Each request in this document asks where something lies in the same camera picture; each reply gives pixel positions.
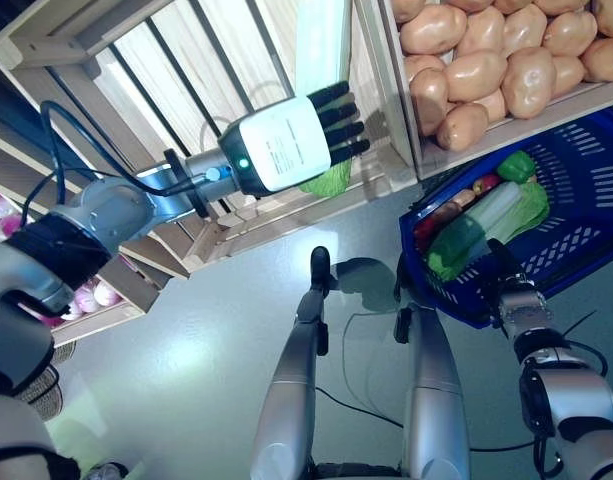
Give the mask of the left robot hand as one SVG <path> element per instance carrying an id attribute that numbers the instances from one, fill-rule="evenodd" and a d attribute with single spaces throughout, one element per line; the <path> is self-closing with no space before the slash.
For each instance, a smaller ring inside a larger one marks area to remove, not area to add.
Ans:
<path id="1" fill-rule="evenodd" d="M 218 145 L 237 189 L 266 197 L 298 186 L 370 147 L 349 83 L 340 81 L 248 114 L 229 125 Z"/>

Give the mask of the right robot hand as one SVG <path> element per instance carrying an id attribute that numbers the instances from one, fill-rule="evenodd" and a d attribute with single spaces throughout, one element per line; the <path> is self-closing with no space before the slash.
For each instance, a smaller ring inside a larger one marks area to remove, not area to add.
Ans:
<path id="1" fill-rule="evenodd" d="M 526 276 L 520 263 L 502 242 L 491 238 L 487 246 L 495 267 L 482 280 L 482 294 L 491 310 L 492 323 L 498 327 L 502 296 L 520 291 L 526 283 Z"/>

